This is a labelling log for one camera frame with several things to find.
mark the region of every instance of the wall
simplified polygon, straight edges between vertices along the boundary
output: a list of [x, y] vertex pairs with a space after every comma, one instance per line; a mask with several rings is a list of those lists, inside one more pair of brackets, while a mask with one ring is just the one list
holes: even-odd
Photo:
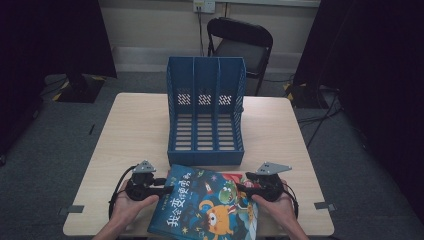
[[[141, 65], [163, 70], [169, 55], [201, 54], [199, 20], [192, 11], [192, 1], [99, 2], [118, 71], [140, 70]], [[201, 16], [204, 53], [207, 54], [207, 22], [226, 15], [262, 25], [273, 35], [268, 72], [294, 72], [316, 12], [316, 7], [217, 2], [215, 14]]]

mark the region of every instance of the wall socket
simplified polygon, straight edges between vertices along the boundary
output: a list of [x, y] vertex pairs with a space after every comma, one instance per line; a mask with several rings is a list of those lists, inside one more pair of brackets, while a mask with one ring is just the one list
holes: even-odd
[[215, 13], [215, 0], [193, 0], [193, 12]]

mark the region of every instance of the baseboard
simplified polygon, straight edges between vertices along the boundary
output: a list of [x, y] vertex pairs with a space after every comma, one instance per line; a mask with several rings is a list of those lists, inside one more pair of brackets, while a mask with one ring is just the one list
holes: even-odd
[[[196, 49], [113, 47], [117, 72], [164, 72], [170, 56], [201, 56]], [[272, 53], [267, 73], [295, 73], [302, 53]]]

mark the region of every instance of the book cover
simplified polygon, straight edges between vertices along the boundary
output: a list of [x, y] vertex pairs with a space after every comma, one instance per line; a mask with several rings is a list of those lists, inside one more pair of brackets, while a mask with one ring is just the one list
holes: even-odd
[[165, 185], [174, 190], [159, 200], [147, 231], [176, 239], [255, 239], [257, 205], [236, 183], [252, 184], [243, 174], [173, 164]]

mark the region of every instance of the hand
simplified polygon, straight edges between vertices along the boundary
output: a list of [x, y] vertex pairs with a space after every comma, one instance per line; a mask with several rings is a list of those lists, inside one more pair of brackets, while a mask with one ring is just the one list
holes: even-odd
[[[281, 179], [284, 190], [287, 191], [287, 182]], [[286, 231], [290, 239], [308, 239], [302, 227], [296, 219], [292, 199], [286, 193], [282, 193], [275, 202], [268, 202], [263, 197], [254, 194], [253, 201], [268, 210], [271, 217]]]
[[131, 200], [124, 191], [128, 180], [119, 189], [112, 216], [109, 222], [93, 239], [116, 239], [125, 228], [134, 221], [138, 213], [145, 207], [157, 202], [159, 196], [152, 195], [143, 201]]

